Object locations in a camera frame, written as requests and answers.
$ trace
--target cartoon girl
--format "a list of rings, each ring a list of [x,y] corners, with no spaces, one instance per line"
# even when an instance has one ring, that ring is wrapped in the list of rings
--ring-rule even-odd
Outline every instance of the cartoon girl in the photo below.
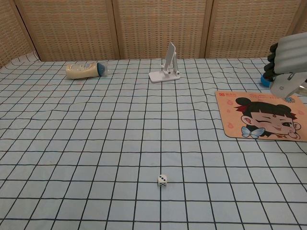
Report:
[[[237,111],[243,114],[241,120],[246,124],[241,129],[245,138],[267,136],[300,139],[296,131],[301,125],[293,122],[296,117],[288,106],[252,102],[245,97],[237,98],[236,103],[240,105],[236,107]]]

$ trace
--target cartoon girl hair bun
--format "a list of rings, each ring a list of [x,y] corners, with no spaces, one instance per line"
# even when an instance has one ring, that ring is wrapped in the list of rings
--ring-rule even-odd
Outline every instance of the cartoon girl hair bun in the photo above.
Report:
[[[291,109],[290,109],[288,106],[286,106],[286,105],[278,104],[278,105],[276,105],[276,106],[277,106],[278,108],[284,110],[285,112],[291,112]]]
[[[239,97],[236,99],[236,103],[239,105],[248,105],[251,103],[251,100],[246,97]]]

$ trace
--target blue bow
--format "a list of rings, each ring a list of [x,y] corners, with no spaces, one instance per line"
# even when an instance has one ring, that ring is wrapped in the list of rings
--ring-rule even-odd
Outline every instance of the blue bow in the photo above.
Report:
[[[264,133],[265,128],[257,128],[254,131],[250,131],[248,128],[243,126],[241,128],[241,131],[243,137],[248,138],[249,136],[251,136],[252,138],[257,139],[259,136],[261,136]]]

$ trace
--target cartoon girl face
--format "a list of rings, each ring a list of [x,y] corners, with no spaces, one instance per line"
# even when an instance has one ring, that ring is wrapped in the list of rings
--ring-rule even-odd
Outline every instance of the cartoon girl face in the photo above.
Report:
[[[293,119],[286,115],[274,115],[268,113],[251,112],[251,117],[242,116],[241,120],[251,126],[258,128],[265,128],[265,131],[285,135],[289,133],[295,133],[296,130],[301,128],[301,125],[297,122],[293,122]]]

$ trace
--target white phone stand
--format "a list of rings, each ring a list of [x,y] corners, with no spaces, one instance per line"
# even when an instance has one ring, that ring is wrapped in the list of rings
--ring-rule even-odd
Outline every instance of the white phone stand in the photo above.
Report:
[[[173,69],[169,69],[171,62],[173,62]],[[152,82],[171,81],[180,78],[180,73],[177,65],[176,47],[172,42],[169,43],[165,65],[162,65],[163,70],[157,72],[150,72],[149,77]]]

